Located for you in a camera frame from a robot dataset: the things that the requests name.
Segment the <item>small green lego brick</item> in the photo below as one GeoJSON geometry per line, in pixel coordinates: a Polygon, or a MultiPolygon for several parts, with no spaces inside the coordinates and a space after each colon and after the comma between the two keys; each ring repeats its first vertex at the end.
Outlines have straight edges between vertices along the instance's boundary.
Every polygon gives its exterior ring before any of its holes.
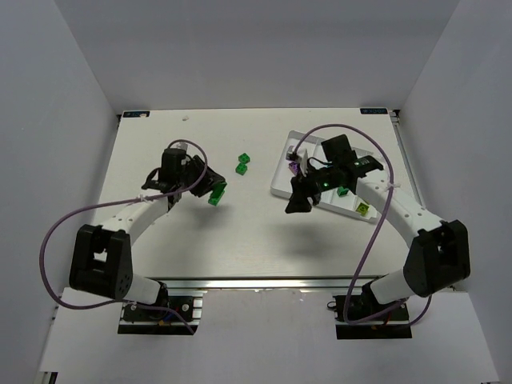
{"type": "Polygon", "coordinates": [[[350,192],[350,190],[348,188],[345,188],[345,187],[337,188],[337,196],[339,196],[339,197],[347,196],[349,192],[350,192]]]}

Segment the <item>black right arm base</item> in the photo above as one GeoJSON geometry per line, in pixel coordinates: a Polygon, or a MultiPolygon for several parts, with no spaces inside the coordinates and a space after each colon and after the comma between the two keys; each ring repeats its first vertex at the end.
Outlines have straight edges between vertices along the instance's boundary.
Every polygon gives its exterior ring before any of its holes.
{"type": "Polygon", "coordinates": [[[410,339],[412,330],[409,325],[410,316],[406,301],[399,301],[400,306],[392,311],[380,314],[370,320],[362,322],[362,319],[391,307],[391,304],[381,305],[372,302],[365,294],[353,294],[350,296],[347,316],[352,322],[346,322],[343,309],[346,301],[346,294],[339,294],[332,297],[326,304],[326,308],[334,314],[334,324],[337,340],[392,340],[410,339]]]}

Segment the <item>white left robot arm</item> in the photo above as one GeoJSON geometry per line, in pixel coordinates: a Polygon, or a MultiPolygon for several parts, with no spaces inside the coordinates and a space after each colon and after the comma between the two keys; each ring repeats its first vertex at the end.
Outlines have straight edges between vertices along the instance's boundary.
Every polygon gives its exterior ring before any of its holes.
{"type": "Polygon", "coordinates": [[[185,149],[168,148],[160,167],[152,170],[142,190],[162,197],[141,196],[115,216],[77,232],[70,268],[70,287],[115,301],[126,300],[152,307],[164,307],[168,293],[164,283],[137,275],[132,263],[132,246],[160,217],[168,214],[182,194],[197,198],[221,197],[226,179],[213,171],[199,156],[185,149]]]}

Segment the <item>white compartment sorting tray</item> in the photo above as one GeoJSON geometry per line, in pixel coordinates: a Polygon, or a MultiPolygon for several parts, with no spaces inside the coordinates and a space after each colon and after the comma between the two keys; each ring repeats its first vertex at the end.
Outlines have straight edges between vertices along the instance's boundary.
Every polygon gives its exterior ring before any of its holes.
{"type": "MultiPolygon", "coordinates": [[[[292,188],[290,180],[294,176],[294,172],[290,167],[290,161],[286,159],[286,155],[298,144],[303,135],[304,133],[295,130],[291,130],[288,133],[285,145],[282,149],[282,154],[270,184],[270,192],[273,196],[285,198],[286,200],[291,196],[292,188]]],[[[302,155],[306,151],[310,157],[314,157],[321,162],[326,162],[326,157],[321,147],[321,143],[323,141],[324,138],[313,135],[309,136],[301,144],[298,154],[302,155]]],[[[366,206],[366,203],[350,191],[345,195],[339,195],[336,190],[329,190],[322,194],[321,201],[316,208],[362,220],[364,222],[376,223],[380,218],[380,213],[372,206],[368,206],[367,212],[364,214],[357,211],[357,208],[363,208],[364,206],[366,206]]]]}

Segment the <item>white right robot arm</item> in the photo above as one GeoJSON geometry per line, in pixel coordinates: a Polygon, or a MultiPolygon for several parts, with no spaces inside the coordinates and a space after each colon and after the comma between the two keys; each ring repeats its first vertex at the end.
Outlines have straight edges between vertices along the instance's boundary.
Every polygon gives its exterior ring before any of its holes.
{"type": "Polygon", "coordinates": [[[391,170],[371,155],[359,157],[346,135],[321,144],[322,167],[310,164],[304,151],[289,150],[298,165],[290,183],[288,214],[309,213],[322,194],[339,187],[368,202],[401,235],[409,251],[404,266],[368,282],[344,306],[342,319],[359,323],[384,318],[411,296],[432,294],[470,276],[468,230],[459,220],[448,222],[429,212],[391,181],[391,170]]]}

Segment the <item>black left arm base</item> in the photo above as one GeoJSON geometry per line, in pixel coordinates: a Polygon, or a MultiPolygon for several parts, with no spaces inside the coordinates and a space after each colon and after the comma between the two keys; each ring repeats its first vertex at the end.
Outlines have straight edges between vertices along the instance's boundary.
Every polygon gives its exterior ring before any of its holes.
{"type": "Polygon", "coordinates": [[[168,288],[153,305],[124,304],[118,334],[193,336],[202,315],[203,292],[168,288]]]}

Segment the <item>green lego brick top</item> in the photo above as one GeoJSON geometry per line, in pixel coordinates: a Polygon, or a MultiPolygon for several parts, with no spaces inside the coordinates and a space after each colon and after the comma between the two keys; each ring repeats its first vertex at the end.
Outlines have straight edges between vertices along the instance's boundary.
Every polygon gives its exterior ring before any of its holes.
{"type": "Polygon", "coordinates": [[[238,156],[238,161],[241,163],[241,164],[247,164],[250,162],[250,156],[247,154],[247,153],[243,153],[243,154],[240,154],[238,156]]]}

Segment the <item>lime lego brick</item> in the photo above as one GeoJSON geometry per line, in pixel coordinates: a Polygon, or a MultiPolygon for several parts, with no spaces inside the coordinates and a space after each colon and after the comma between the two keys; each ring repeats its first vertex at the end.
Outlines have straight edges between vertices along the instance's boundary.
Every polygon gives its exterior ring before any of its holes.
{"type": "Polygon", "coordinates": [[[355,209],[357,213],[359,213],[361,216],[365,217],[370,209],[370,205],[366,204],[365,202],[360,202],[355,209]]]}

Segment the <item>green lego plate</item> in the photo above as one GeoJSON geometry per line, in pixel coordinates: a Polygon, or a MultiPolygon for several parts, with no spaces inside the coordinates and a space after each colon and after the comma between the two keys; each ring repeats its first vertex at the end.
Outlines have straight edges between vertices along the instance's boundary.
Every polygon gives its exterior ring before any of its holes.
{"type": "Polygon", "coordinates": [[[225,193],[226,186],[226,182],[221,182],[217,184],[211,191],[208,203],[211,204],[212,206],[217,206],[225,193]]]}

